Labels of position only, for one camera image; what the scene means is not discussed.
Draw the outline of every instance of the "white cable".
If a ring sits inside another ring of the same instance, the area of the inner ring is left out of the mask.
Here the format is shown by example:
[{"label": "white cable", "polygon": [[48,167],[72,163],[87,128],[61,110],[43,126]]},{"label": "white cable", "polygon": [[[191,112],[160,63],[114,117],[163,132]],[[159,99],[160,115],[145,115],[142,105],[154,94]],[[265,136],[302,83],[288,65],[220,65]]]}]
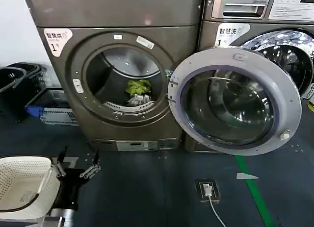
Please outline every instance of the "white cable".
[{"label": "white cable", "polygon": [[209,184],[203,184],[203,188],[205,191],[205,195],[208,197],[209,199],[209,203],[210,206],[212,208],[212,211],[214,212],[215,216],[217,217],[217,219],[220,221],[220,223],[222,224],[223,227],[226,227],[226,225],[222,222],[222,220],[220,219],[220,217],[218,216],[214,206],[212,205],[212,201],[211,201],[211,196],[212,196],[212,187]]},{"label": "white cable", "polygon": [[214,212],[215,216],[216,216],[217,219],[220,221],[221,225],[222,225],[223,227],[226,227],[226,225],[222,222],[222,220],[221,220],[220,217],[218,216],[218,214],[217,214],[217,212],[216,212],[214,206],[212,205],[211,196],[209,196],[208,198],[209,198],[210,206],[211,206],[212,211]]}]

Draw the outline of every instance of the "green tape line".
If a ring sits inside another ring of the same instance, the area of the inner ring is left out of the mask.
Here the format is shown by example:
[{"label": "green tape line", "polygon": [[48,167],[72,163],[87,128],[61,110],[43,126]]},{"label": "green tape line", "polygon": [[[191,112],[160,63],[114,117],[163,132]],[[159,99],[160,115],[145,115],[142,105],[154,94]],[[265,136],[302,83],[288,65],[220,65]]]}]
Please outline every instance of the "green tape line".
[{"label": "green tape line", "polygon": [[[242,156],[235,156],[235,159],[243,173],[250,174],[248,168],[245,165],[244,159]],[[268,212],[265,202],[262,198],[261,193],[259,192],[257,185],[253,179],[247,179],[246,184],[249,187],[249,190],[252,194],[252,197],[255,201],[255,204],[259,210],[259,213],[262,217],[262,220],[266,227],[275,227],[275,223],[272,219],[272,216]]]}]

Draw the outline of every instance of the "open washing machine door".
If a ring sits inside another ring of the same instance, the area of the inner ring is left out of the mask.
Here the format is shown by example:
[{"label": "open washing machine door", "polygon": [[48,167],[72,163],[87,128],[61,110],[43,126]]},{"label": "open washing machine door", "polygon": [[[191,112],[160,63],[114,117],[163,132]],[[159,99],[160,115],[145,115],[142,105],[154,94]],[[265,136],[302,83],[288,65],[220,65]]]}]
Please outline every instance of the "open washing machine door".
[{"label": "open washing machine door", "polygon": [[234,155],[279,148],[301,119],[301,100],[290,75],[242,48],[213,48],[188,57],[170,78],[168,100],[189,136]]}]

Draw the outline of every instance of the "white button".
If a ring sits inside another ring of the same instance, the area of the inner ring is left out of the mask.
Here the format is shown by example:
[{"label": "white button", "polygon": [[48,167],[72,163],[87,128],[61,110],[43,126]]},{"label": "white button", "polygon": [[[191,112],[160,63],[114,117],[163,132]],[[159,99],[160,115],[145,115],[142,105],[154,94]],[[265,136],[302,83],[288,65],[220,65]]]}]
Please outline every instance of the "white button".
[{"label": "white button", "polygon": [[279,136],[279,138],[280,138],[281,140],[287,140],[287,139],[290,138],[290,134],[289,134],[289,132],[281,133],[281,135]]}]

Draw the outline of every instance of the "power socket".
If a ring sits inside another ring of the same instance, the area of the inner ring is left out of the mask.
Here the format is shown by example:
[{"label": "power socket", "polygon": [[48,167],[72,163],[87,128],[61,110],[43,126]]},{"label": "power socket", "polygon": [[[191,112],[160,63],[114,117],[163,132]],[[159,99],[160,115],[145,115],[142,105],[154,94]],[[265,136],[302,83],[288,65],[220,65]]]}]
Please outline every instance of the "power socket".
[{"label": "power socket", "polygon": [[211,201],[213,203],[219,203],[220,201],[220,194],[218,190],[218,186],[215,180],[213,179],[197,179],[195,180],[195,187],[197,195],[201,202],[209,202],[208,197],[205,195],[205,190],[203,184],[209,184],[212,187],[211,192]]}]

